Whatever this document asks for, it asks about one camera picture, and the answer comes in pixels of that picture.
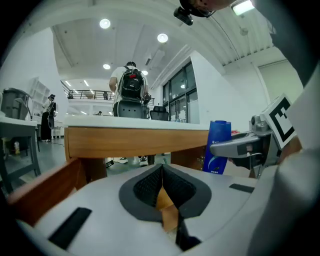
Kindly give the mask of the black balcony railing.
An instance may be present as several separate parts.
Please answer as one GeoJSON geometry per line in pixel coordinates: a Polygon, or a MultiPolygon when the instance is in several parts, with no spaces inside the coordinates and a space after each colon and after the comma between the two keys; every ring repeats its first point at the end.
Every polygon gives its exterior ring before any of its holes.
{"type": "Polygon", "coordinates": [[[61,81],[61,84],[64,94],[68,100],[114,100],[115,94],[111,91],[72,89],[66,81],[61,81]]]}

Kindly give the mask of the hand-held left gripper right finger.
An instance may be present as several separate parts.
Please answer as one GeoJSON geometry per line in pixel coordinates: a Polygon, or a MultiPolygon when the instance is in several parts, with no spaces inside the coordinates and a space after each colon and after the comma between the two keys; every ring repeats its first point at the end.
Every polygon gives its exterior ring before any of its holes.
{"type": "Polygon", "coordinates": [[[186,251],[212,237],[239,212],[255,179],[162,165],[162,185],[178,210],[176,245],[186,251]]]}

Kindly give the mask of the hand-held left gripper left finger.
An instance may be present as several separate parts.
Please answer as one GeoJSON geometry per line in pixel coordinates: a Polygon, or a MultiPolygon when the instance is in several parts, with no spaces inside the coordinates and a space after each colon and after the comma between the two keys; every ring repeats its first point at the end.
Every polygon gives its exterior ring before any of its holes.
{"type": "Polygon", "coordinates": [[[160,222],[136,219],[119,200],[121,186],[149,170],[141,167],[91,182],[50,209],[35,227],[22,220],[17,224],[46,256],[178,256],[182,250],[160,222]],[[92,212],[69,247],[61,249],[49,237],[76,208],[92,212]]]}

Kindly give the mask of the blue bottle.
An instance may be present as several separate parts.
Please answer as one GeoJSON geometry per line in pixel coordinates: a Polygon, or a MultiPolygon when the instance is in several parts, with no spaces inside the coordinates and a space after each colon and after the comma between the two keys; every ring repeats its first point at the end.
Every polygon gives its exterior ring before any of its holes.
{"type": "Polygon", "coordinates": [[[229,141],[232,138],[232,126],[224,120],[211,121],[208,131],[207,145],[204,154],[202,171],[206,173],[222,175],[228,159],[211,153],[212,144],[229,141]]]}

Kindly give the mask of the glass doors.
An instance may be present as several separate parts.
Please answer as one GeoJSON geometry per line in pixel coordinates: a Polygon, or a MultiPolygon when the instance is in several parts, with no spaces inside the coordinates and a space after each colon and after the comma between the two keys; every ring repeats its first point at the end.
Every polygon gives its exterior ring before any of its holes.
{"type": "Polygon", "coordinates": [[[163,86],[163,106],[171,122],[200,123],[197,85],[191,62],[163,86]]]}

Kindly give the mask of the wooden vanity cabinet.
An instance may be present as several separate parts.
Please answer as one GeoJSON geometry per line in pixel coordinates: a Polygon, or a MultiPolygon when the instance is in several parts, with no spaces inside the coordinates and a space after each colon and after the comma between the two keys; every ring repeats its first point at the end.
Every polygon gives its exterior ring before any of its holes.
{"type": "Polygon", "coordinates": [[[34,225],[67,197],[105,178],[105,157],[170,151],[175,164],[199,171],[196,158],[204,155],[207,136],[207,130],[68,127],[65,164],[12,192],[7,199],[10,216],[34,225]]]}

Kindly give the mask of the rectangular ceiling light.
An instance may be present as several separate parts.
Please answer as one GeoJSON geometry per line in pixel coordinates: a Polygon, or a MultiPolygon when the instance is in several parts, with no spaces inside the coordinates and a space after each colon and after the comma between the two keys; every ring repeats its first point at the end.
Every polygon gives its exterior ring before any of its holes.
{"type": "Polygon", "coordinates": [[[231,6],[231,9],[237,16],[241,16],[246,12],[249,12],[253,9],[255,9],[253,3],[251,0],[241,0],[236,3],[234,3],[231,6]]]}

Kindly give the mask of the person's black clothes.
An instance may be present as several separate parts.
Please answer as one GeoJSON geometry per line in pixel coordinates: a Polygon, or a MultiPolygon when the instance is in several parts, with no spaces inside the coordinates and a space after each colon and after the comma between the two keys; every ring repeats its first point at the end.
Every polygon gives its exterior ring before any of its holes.
{"type": "Polygon", "coordinates": [[[254,0],[254,6],[269,22],[272,43],[289,61],[305,87],[313,75],[320,51],[312,32],[316,12],[307,0],[254,0]]]}

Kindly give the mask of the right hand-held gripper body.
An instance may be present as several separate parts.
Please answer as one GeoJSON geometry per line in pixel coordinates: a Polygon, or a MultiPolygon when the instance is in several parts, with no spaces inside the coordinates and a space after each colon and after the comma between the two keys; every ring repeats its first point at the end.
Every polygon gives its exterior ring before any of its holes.
{"type": "Polygon", "coordinates": [[[274,99],[261,114],[251,118],[248,143],[250,176],[259,177],[263,170],[279,163],[285,146],[296,135],[286,112],[291,102],[283,93],[274,99]]]}

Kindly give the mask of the person's right forearm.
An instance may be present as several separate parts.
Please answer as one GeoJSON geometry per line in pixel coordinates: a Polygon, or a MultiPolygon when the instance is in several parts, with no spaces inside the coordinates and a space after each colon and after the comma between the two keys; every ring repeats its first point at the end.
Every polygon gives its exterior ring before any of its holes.
{"type": "Polygon", "coordinates": [[[281,164],[288,156],[298,153],[302,150],[302,145],[297,136],[293,137],[290,142],[283,148],[277,164],[281,164]]]}

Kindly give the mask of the white shelf unit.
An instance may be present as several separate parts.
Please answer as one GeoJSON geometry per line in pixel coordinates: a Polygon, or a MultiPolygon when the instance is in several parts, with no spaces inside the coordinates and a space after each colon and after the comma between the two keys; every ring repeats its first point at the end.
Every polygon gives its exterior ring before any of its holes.
{"type": "Polygon", "coordinates": [[[34,77],[29,80],[26,92],[32,100],[32,108],[30,109],[32,118],[36,119],[37,117],[41,117],[43,104],[50,95],[50,89],[41,83],[38,77],[34,77]]]}

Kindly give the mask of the black mesh office chair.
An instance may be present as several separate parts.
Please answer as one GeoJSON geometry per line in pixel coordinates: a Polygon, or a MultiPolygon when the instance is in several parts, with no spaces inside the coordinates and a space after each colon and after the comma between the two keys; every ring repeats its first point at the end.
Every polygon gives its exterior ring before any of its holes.
{"type": "Polygon", "coordinates": [[[149,111],[150,118],[158,121],[169,121],[169,112],[164,106],[154,106],[153,110],[149,111]]]}

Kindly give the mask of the black oval shell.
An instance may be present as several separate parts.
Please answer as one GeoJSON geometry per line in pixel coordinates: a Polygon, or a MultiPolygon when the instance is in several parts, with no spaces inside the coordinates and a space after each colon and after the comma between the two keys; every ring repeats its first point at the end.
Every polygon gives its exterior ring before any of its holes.
{"type": "Polygon", "coordinates": [[[113,105],[113,116],[121,118],[147,119],[149,108],[140,101],[120,100],[113,105]]]}

